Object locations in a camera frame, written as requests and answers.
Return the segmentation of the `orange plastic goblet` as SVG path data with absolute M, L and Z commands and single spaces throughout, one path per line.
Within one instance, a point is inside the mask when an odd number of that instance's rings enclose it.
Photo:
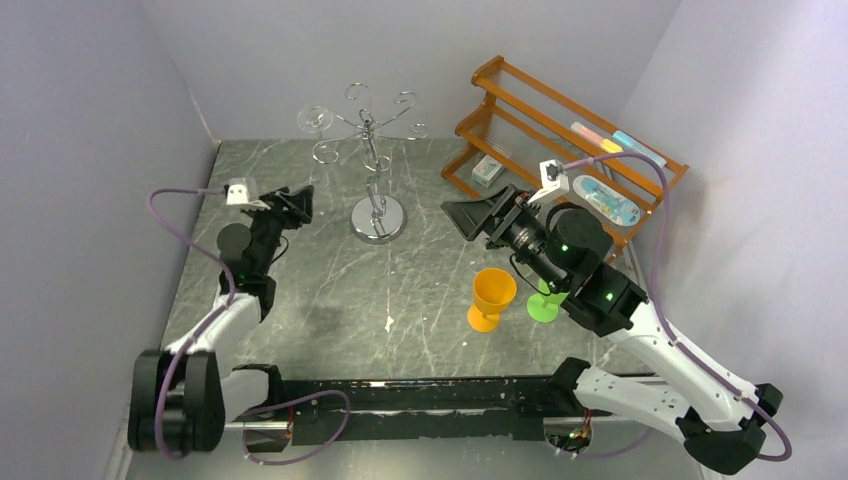
M 486 268 L 476 274 L 472 282 L 472 304 L 467 321 L 477 332 L 494 331 L 504 312 L 517 294 L 515 279 L 507 271 Z

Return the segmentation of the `clear wine glass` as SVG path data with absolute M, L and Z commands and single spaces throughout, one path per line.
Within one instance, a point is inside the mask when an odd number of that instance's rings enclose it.
M 298 127 L 310 134 L 321 135 L 328 130 L 335 119 L 335 114 L 329 109 L 314 105 L 303 108 L 297 116 Z

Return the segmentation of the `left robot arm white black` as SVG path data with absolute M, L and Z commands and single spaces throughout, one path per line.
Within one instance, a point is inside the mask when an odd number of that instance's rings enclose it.
M 243 365 L 223 372 L 221 363 L 270 313 L 276 293 L 271 266 L 285 251 L 284 231 L 311 223 L 315 188 L 260 194 L 251 179 L 237 178 L 214 192 L 250 222 L 223 227 L 215 252 L 199 250 L 221 269 L 211 310 L 178 340 L 137 357 L 127 424 L 135 452 L 174 459 L 210 452 L 226 424 L 249 410 L 271 420 L 285 409 L 276 367 Z

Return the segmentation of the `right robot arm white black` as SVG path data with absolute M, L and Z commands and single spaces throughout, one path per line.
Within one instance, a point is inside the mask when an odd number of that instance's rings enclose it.
M 677 440 L 695 461 L 724 475 L 764 458 L 782 392 L 721 367 L 680 333 L 636 282 L 606 262 L 611 236 L 587 209 L 565 202 L 540 220 L 529 193 L 515 186 L 441 208 L 465 240 L 484 236 L 488 248 L 509 249 L 512 261 L 563 296 L 573 322 L 629 351 L 665 383 L 654 388 L 570 357 L 548 380 L 556 411 L 627 417 Z

